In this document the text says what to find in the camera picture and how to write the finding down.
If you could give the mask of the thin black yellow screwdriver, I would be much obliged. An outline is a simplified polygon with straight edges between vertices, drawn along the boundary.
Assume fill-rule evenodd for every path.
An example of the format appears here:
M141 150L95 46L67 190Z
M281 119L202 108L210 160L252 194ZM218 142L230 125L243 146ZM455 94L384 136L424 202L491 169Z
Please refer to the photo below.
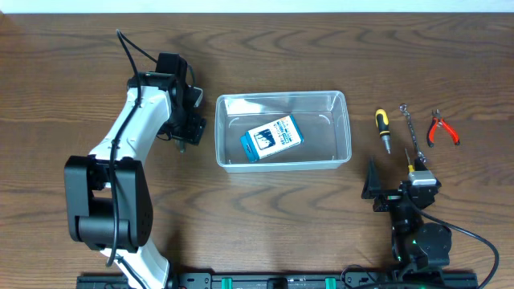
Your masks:
M409 154L407 148L404 148L404 152L406 154L408 172L413 173L415 171L415 168L414 168L414 164L412 163L412 161L410 159L410 154Z

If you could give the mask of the yellow black stubby screwdriver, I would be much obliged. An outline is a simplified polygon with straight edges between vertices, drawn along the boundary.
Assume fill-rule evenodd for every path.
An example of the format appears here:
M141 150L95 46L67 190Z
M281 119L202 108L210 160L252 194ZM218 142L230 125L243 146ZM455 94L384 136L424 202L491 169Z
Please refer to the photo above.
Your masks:
M375 112L375 121L379 131L379 136L385 146L385 150L388 154L391 154L390 121L384 109L379 108Z

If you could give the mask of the blue white cardboard box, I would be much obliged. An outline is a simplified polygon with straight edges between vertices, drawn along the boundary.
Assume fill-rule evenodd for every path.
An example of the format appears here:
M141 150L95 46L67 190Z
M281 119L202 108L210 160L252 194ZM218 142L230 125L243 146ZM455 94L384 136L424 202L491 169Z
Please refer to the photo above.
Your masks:
M250 129L240 138L250 163L275 155L304 142L293 115Z

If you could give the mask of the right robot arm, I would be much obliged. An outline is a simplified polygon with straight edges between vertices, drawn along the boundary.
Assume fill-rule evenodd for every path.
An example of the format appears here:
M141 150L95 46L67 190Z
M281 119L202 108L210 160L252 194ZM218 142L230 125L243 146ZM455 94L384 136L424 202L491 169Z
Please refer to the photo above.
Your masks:
M422 210L434 203L440 181L420 161L396 189L384 189L373 161L369 162L361 197L373 201L375 212L388 213L391 221L392 254L398 265L391 270L396 281L441 276L450 262L451 230L436 222L424 222Z

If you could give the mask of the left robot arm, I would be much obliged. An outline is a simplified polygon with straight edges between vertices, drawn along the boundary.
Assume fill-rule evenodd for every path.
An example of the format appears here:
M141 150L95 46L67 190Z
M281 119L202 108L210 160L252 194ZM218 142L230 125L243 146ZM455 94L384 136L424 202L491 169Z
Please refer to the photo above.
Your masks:
M153 240L153 205L144 165L161 129L193 116L203 90L174 75L146 72L129 80L120 115L87 156L64 166L71 238L99 251L127 278L128 288L177 288L179 277Z

